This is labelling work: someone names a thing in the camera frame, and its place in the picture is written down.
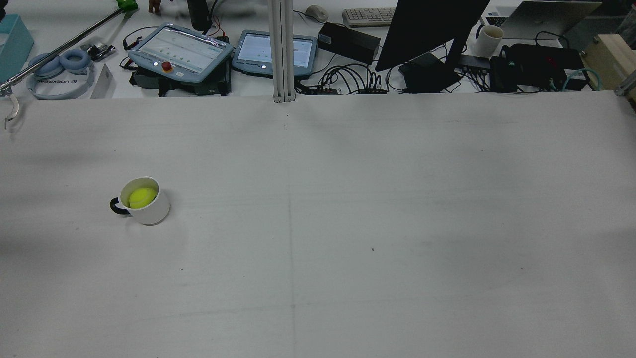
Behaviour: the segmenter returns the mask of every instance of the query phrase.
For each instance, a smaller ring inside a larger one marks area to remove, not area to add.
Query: headphones
[[[39,54],[33,57],[29,61],[29,66],[33,66],[33,64],[47,55]],[[45,95],[36,92],[36,86],[39,81],[55,77],[64,70],[74,75],[86,75],[86,82],[82,83],[78,88],[62,94]],[[93,61],[90,59],[90,55],[82,50],[69,50],[59,56],[55,56],[51,61],[35,71],[27,80],[27,88],[37,99],[75,99],[86,93],[94,81],[95,71],[93,70]]]

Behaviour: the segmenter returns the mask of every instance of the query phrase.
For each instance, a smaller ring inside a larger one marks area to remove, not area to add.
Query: tennis ball
[[[139,188],[128,197],[128,207],[131,209],[141,209],[155,200],[157,191],[152,188]]]

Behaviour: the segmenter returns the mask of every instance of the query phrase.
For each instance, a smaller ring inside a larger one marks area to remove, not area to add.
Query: black mug handle
[[[475,39],[479,38],[479,32],[481,31],[481,28],[484,27],[485,25],[479,25],[479,27],[477,27],[477,32],[475,33]]]
[[[119,214],[119,215],[130,215],[130,211],[126,210],[126,209],[122,209],[122,208],[118,208],[117,206],[115,206],[116,204],[119,204],[119,198],[114,197],[113,200],[111,200],[111,210],[115,213],[115,214]]]

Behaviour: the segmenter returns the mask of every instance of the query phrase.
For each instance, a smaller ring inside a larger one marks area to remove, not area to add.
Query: laptop
[[[534,39],[539,31],[563,35],[601,4],[590,0],[524,0],[517,7],[489,6],[480,21],[501,27],[507,39]],[[542,33],[538,39],[556,37]]]

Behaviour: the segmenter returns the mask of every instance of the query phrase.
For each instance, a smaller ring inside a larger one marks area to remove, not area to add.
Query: white coffee cup
[[[473,54],[478,57],[490,57],[494,54],[499,42],[504,38],[504,31],[495,25],[486,25],[477,33],[477,41],[473,45]]]
[[[157,195],[148,205],[133,209],[128,200],[133,191],[140,188],[150,188],[157,191]],[[144,225],[154,225],[159,223],[168,215],[170,211],[170,201],[161,190],[159,183],[150,176],[142,176],[129,181],[121,190],[118,197],[111,200],[111,209],[115,214],[131,215],[136,221]]]

